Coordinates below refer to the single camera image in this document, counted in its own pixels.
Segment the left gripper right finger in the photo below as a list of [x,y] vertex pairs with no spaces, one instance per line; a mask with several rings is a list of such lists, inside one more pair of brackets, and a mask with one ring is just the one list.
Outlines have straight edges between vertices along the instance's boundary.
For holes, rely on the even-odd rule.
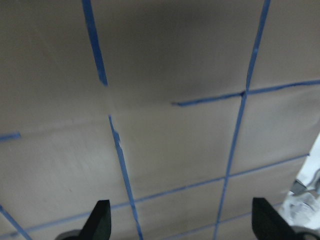
[[251,227],[258,240],[296,240],[296,233],[263,197],[252,199]]

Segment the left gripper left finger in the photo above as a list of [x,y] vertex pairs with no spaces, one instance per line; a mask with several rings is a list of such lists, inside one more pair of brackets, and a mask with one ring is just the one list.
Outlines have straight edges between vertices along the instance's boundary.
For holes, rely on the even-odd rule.
[[111,236],[111,205],[99,200],[81,229],[78,240],[109,240]]

